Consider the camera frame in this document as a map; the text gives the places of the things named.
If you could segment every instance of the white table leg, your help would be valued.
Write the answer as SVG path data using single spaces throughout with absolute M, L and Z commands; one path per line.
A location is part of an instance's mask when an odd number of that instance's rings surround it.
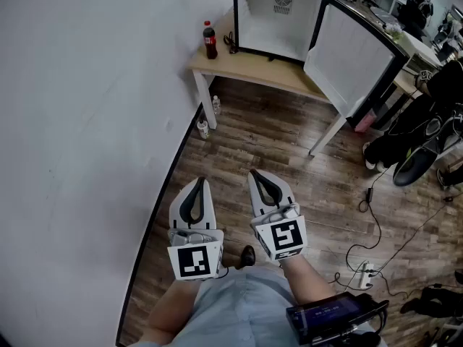
M 394 7 L 396 6 L 396 0 L 392 0 L 391 8 L 389 9 L 389 14 L 392 15 Z
M 338 113 L 336 118 L 331 122 L 331 125 L 326 129 L 320 139 L 317 140 L 315 145 L 310 149 L 309 155 L 315 156 L 323 147 L 328 144 L 331 138 L 343 127 L 346 123 L 346 119 Z
M 450 152 L 452 152 L 455 148 L 459 147 L 461 145 L 462 142 L 458 142 L 456 143 L 454 146 L 450 147 L 449 149 L 447 149 L 445 152 L 439 154 L 436 158 L 436 160 L 438 159 L 441 159 L 443 156 L 449 154 Z
M 209 94 L 208 82 L 204 74 L 198 71 L 193 71 L 196 80 L 197 91 L 200 94 L 200 102 L 203 104 L 205 117 L 208 120 L 209 128 L 216 129 L 217 120 L 212 107 L 211 95 Z
M 455 162 L 449 164 L 449 170 L 451 170 L 453 167 L 458 166 L 460 163 L 463 163 L 463 157 L 457 159 Z

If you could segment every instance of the cola bottle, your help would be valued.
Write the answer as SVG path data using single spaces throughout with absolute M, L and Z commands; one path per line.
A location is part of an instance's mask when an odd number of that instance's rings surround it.
M 208 55 L 208 59 L 215 59 L 217 57 L 216 32 L 211 27 L 211 22 L 208 20 L 204 22 L 204 25 L 205 29 L 203 31 L 203 36 L 206 53 Z

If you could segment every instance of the wooden tabletop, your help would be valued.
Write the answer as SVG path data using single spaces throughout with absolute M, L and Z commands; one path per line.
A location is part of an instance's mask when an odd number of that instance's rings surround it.
M 188 64 L 188 68 L 203 74 L 217 74 L 244 81 L 273 85 L 274 87 L 299 93 L 328 102 L 318 86 L 305 74 L 301 64 L 275 59 L 267 56 L 239 52 L 230 54 L 223 37 L 234 32 L 233 10 L 226 13 L 215 25 L 218 56 L 208 59 L 202 45 Z

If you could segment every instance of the black shoe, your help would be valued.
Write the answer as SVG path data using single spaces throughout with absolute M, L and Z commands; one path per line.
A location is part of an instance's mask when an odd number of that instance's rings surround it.
M 415 310 L 415 307 L 417 306 L 418 302 L 420 302 L 420 300 L 418 298 L 414 298 L 412 299 L 411 301 L 407 302 L 404 306 L 402 306 L 402 308 L 400 309 L 400 313 L 401 314 L 406 314 L 410 311 L 414 311 Z
M 254 266 L 255 264 L 255 253 L 252 246 L 246 246 L 241 253 L 241 261 L 239 262 L 239 268 L 246 266 Z

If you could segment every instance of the electronic device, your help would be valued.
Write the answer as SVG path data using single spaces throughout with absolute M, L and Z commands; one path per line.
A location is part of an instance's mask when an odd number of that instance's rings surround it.
M 270 260 L 301 254 L 307 246 L 305 221 L 288 183 L 262 170 L 251 170 L 247 182 L 254 212 L 251 227 Z
M 381 327 L 375 333 L 378 335 L 386 324 L 388 305 L 389 301 L 373 301 L 369 294 L 354 296 L 344 292 L 311 304 L 290 307 L 286 309 L 286 317 L 300 345 L 320 346 L 343 340 L 348 343 L 352 338 L 350 334 L 375 316 L 381 319 Z M 372 339 L 369 333 L 366 338 Z M 356 346 L 370 347 L 366 343 Z
M 199 214 L 193 218 L 196 198 Z M 169 208 L 167 248 L 177 280 L 215 278 L 221 269 L 224 232 L 217 230 L 211 189 L 204 177 L 191 181 Z

